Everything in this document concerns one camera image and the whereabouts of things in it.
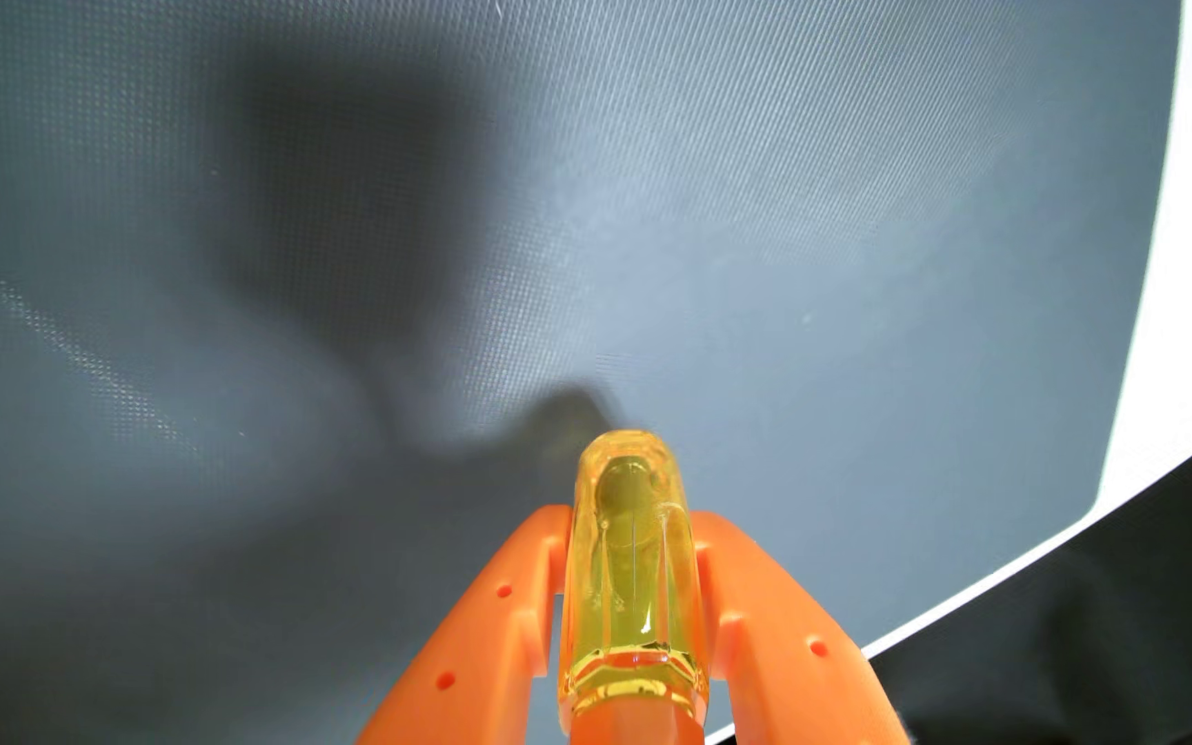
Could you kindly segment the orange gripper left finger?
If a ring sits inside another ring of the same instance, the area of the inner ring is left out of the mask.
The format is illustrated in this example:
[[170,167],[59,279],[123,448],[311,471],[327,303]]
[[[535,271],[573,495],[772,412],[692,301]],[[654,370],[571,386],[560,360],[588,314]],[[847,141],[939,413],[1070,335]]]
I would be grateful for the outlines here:
[[523,744],[533,679],[547,672],[572,510],[519,524],[356,735],[358,744]]

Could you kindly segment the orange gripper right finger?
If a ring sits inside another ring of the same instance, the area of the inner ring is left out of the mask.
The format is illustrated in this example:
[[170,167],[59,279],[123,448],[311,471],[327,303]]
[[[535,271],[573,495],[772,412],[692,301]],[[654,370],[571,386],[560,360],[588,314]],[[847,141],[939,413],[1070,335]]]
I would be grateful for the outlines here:
[[909,744],[852,637],[718,513],[691,515],[710,644],[738,744]]

